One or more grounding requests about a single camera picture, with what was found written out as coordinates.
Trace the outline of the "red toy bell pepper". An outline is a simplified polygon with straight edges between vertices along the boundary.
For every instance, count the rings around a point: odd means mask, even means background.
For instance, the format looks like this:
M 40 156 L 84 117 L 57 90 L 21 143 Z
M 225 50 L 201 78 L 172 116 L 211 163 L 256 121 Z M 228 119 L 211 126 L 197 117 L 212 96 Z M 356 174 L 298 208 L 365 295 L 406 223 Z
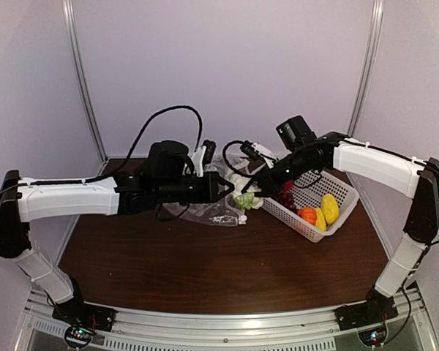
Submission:
M 294 186 L 293 181 L 287 181 L 282 188 L 282 192 L 288 192 L 290 189 L 293 188 L 293 186 Z

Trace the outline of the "white toy cauliflower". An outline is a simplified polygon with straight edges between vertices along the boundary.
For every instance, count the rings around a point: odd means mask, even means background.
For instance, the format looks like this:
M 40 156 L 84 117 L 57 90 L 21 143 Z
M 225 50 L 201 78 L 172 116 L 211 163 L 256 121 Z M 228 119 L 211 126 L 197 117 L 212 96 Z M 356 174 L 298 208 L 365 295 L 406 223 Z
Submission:
M 249 182 L 249 178 L 237 173 L 232 173 L 229 177 L 229 182 L 234 185 L 234 190 L 227 196 L 229 205 L 241 211 L 257 210 L 263 206 L 263 199 L 256 195 L 256 193 L 261 191 L 258 186 L 253 184 L 245 193 L 242 193 L 243 188 Z

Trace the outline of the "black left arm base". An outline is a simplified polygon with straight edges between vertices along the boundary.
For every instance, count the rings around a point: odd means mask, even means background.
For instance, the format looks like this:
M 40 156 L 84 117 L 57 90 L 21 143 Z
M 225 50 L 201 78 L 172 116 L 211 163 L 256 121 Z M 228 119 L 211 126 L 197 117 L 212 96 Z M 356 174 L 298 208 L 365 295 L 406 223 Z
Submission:
M 79 284 L 72 279 L 73 297 L 53 307 L 52 318 L 69 325 L 86 329 L 111 332 L 116 311 L 109 307 L 98 306 L 84 301 Z

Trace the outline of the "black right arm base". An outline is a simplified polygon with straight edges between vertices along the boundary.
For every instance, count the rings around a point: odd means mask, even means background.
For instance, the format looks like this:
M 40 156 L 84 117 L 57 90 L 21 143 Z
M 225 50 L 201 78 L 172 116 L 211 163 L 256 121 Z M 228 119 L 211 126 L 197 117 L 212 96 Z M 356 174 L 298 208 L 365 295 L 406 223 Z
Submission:
M 366 327 L 398 317 L 399 312 L 394 301 L 394 294 L 400 288 L 399 284 L 394 292 L 386 293 L 374 284 L 363 302 L 338 307 L 334 313 L 339 329 L 346 331 Z

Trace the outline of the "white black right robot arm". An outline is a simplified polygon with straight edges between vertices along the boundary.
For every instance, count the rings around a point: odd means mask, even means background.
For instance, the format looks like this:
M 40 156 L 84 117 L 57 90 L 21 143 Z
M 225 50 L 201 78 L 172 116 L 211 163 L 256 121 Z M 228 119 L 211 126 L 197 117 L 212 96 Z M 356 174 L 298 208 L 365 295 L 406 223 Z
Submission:
M 388 186 L 412 200 L 403 236 L 393 256 L 361 305 L 365 322 L 377 322 L 392 297 L 414 272 L 439 230 L 439 161 L 427 161 L 383 150 L 345 134 L 329 132 L 317 137 L 302 116 L 289 118 L 276 131 L 289 154 L 252 175 L 259 197 L 280 192 L 311 170 L 338 170 Z

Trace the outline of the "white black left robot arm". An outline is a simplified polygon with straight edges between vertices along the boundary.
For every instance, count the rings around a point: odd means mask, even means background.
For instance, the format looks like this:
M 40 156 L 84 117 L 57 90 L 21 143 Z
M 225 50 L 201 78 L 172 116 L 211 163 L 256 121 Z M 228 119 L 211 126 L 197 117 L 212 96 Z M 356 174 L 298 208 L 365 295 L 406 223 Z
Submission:
M 216 203 L 234 185 L 217 171 L 203 169 L 213 148 L 207 140 L 190 156 L 180 142 L 157 142 L 135 171 L 115 170 L 93 179 L 37 180 L 8 171 L 0 191 L 0 257 L 14 260 L 74 324 L 86 323 L 91 310 L 78 283 L 31 242 L 31 222 L 86 214 L 128 216 L 166 203 Z

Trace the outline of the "clear zip top bag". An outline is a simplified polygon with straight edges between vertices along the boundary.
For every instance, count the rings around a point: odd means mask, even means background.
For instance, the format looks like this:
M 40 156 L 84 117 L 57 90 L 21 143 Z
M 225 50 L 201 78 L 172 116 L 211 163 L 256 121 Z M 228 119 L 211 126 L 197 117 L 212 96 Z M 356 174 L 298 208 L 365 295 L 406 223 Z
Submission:
M 227 159 L 215 156 L 211 163 L 205 166 L 205 171 L 217 171 L 231 186 L 218 186 L 219 192 L 229 191 L 230 193 L 212 203 L 191 203 L 182 205 L 180 203 L 165 204 L 162 209 L 169 213 L 170 218 L 178 217 L 189 222 L 213 226 L 235 227 L 247 223 L 247 212 L 258 210 L 264 205 L 264 199 L 258 197 L 257 193 L 261 188 L 252 184 L 245 193 L 242 189 L 246 186 L 255 171 L 268 168 L 274 164 L 277 158 L 271 154 L 260 155 L 254 165 L 252 160 L 236 155 L 227 155 Z

